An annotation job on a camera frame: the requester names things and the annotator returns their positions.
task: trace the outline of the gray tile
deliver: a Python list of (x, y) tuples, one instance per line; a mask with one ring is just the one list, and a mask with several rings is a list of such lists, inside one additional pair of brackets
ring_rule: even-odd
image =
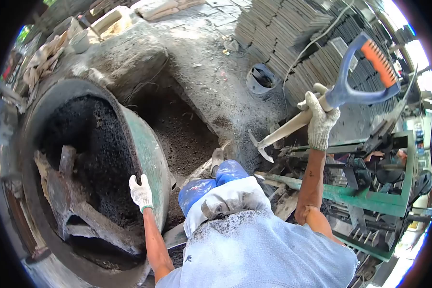
[(233, 4), (230, 0), (206, 0), (206, 3), (208, 3), (213, 8), (230, 6)]
[(195, 8), (199, 13), (205, 15), (205, 16), (209, 16), (209, 15), (213, 15), (214, 13), (219, 12), (218, 9), (214, 9), (211, 6), (207, 5), (207, 4), (203, 4), (201, 6), (199, 6), (198, 8)]
[(236, 3), (240, 7), (247, 7), (251, 4), (250, 0), (244, 1), (244, 0), (232, 0), (233, 3)]
[(215, 14), (211, 15), (210, 17), (208, 17), (208, 20), (210, 20), (211, 23), (213, 23), (216, 27), (219, 27), (219, 26), (223, 26), (225, 24), (235, 22), (237, 19), (230, 14), (225, 14), (223, 12), (219, 12), (219, 13), (215, 13)]
[(232, 14), (232, 13), (241, 13), (240, 8), (238, 6), (232, 5), (232, 6), (223, 6), (218, 7), (219, 10), (221, 10), (224, 13)]

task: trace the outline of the dirt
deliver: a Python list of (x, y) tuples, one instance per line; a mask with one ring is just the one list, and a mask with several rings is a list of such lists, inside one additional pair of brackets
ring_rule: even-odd
[(218, 137), (171, 87), (149, 84), (132, 99), (128, 108), (152, 127), (178, 182), (184, 181), (219, 147)]
[[(86, 188), (89, 203), (112, 222), (144, 237), (142, 214), (132, 202), (128, 187), (128, 178), (134, 174), (132, 158), (109, 103), (90, 96), (75, 98), (55, 110), (49, 119), (41, 135), (40, 150), (52, 167), (58, 168), (63, 145), (75, 147), (75, 180)], [(72, 239), (75, 250), (104, 268), (130, 269), (134, 262), (145, 258), (145, 245), (139, 258), (122, 257), (109, 243), (79, 238), (83, 237)]]
[(164, 232), (184, 222), (184, 220), (186, 219), (184, 213), (182, 213), (181, 207), (179, 207), (179, 203), (178, 203), (179, 191), (180, 188), (175, 187), (171, 191), (171, 194), (169, 196), (168, 214), (167, 214), (165, 226), (163, 228)]
[(104, 32), (101, 33), (101, 37), (103, 39), (108, 39), (110, 37), (113, 37), (115, 34), (118, 34), (122, 32), (123, 30), (127, 29), (131, 26), (131, 20), (123, 20), (120, 19), (116, 21), (114, 24), (109, 26)]

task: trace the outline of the concrete pit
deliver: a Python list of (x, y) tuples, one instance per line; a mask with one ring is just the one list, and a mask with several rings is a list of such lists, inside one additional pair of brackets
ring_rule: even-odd
[(212, 133), (196, 111), (181, 97), (182, 87), (175, 81), (164, 87), (150, 83), (135, 93), (127, 108), (144, 119), (157, 135), (168, 167), (179, 186), (219, 147)]

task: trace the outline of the green metal frame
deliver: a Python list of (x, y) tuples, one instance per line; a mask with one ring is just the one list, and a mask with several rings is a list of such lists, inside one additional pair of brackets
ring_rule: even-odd
[[(335, 202), (341, 202), (356, 207), (360, 207), (367, 210), (380, 212), (383, 214), (405, 217), (406, 209), (409, 202), (409, 196), (411, 194), (411, 188), (413, 186), (413, 176), (415, 172), (415, 142), (414, 132), (412, 130), (397, 132), (392, 134), (393, 138), (407, 137), (407, 154), (408, 158), (405, 167), (405, 178), (402, 186), (401, 195), (377, 193), (369, 191), (369, 188), (358, 191), (353, 188), (339, 187), (333, 185), (324, 184), (323, 198), (333, 200)], [(344, 151), (346, 147), (356, 147), (359, 143), (365, 142), (366, 139), (361, 141), (352, 141), (346, 144), (340, 144), (336, 147), (329, 147), (329, 153), (335, 153), (333, 148)], [(294, 150), (300, 152), (309, 149), (309, 146), (297, 147)], [(302, 184), (302, 180), (296, 178), (290, 178), (280, 175), (273, 174), (262, 174), (262, 177), (267, 180), (274, 180), (285, 183), (289, 188), (299, 190)], [(382, 261), (389, 261), (393, 251), (396, 247), (394, 243), (389, 251), (379, 250), (368, 244), (363, 244), (356, 239), (347, 237), (339, 232), (333, 231), (333, 234), (341, 240), (343, 243), (352, 246), (362, 252), (368, 253)]]
[[(348, 187), (339, 187), (333, 185), (324, 185), (323, 198), (333, 200), (335, 202), (346, 203), (352, 206), (360, 207), (363, 209), (380, 212), (383, 214), (405, 217), (406, 208), (408, 206), (411, 188), (413, 186), (413, 174), (415, 168), (415, 144), (414, 134), (412, 130), (403, 131), (393, 134), (394, 138), (407, 137), (408, 143), (408, 158), (405, 167), (405, 179), (402, 186), (401, 195), (376, 193), (369, 191), (369, 188), (358, 191)], [(309, 149), (308, 146), (298, 147), (297, 150)], [(291, 189), (299, 190), (302, 180), (289, 178), (280, 175), (266, 175), (265, 179), (280, 181), (288, 185)]]

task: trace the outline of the gloved hand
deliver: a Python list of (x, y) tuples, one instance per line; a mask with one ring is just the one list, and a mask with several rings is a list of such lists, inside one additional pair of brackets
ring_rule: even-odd
[(325, 112), (317, 98), (324, 95), (328, 89), (320, 83), (315, 83), (314, 90), (318, 93), (313, 94), (311, 91), (307, 91), (305, 93), (305, 100), (298, 103), (298, 108), (301, 110), (310, 108), (312, 110), (312, 119), (307, 128), (309, 145), (314, 149), (324, 151), (328, 148), (328, 137), (331, 128), (336, 124), (341, 112), (339, 108)]
[(141, 175), (141, 183), (139, 185), (136, 181), (136, 175), (131, 175), (129, 180), (129, 187), (131, 190), (131, 198), (133, 202), (139, 206), (141, 213), (146, 207), (154, 208), (152, 204), (152, 191), (150, 190), (149, 182), (145, 174)]

